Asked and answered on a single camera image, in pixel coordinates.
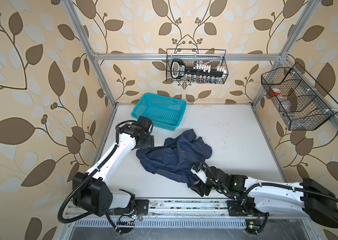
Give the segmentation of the dark blue denim trousers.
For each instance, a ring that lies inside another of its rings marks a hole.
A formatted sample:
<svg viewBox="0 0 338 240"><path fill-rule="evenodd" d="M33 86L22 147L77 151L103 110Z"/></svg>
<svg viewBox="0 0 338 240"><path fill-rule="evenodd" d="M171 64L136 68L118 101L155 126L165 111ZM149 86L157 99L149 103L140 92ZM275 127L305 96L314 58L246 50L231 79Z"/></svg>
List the dark blue denim trousers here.
<svg viewBox="0 0 338 240"><path fill-rule="evenodd" d="M184 131L175 139L167 138L161 147L136 151L146 171L186 183L188 188L200 180L191 172L191 168L209 159L212 154L212 148L202 137L197 137L193 129Z"/></svg>

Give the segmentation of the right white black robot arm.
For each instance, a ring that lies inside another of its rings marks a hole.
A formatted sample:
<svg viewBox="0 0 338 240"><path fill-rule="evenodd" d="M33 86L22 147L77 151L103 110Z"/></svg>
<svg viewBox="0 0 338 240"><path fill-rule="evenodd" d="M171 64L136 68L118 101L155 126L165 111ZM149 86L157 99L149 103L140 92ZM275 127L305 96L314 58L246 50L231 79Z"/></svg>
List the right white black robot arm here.
<svg viewBox="0 0 338 240"><path fill-rule="evenodd" d="M231 217L263 218L258 224L250 223L249 234L263 231L270 216L288 215L309 217L313 222L338 229L338 198L318 182L304 178L302 182L266 182L243 175L228 175L205 162L194 165L191 173L198 180L191 190L201 197L212 190L228 198L226 204Z"/></svg>

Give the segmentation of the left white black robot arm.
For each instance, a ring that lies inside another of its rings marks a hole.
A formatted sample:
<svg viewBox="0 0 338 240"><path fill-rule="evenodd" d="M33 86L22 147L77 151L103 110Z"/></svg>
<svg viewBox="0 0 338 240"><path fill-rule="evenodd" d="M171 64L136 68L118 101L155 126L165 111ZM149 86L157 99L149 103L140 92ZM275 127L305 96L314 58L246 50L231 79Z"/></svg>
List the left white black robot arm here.
<svg viewBox="0 0 338 240"><path fill-rule="evenodd" d="M134 149L154 146L153 122L144 116L138 120L127 120L116 125L116 139L106 153L85 173L78 172L73 179L73 190L63 201L57 215L62 224L69 224L89 215L106 216L118 234L122 230L111 220L109 211L124 209L130 215L137 213L135 195L126 190L112 192L108 184L122 160ZM64 210L72 202L85 213L65 218Z"/></svg>

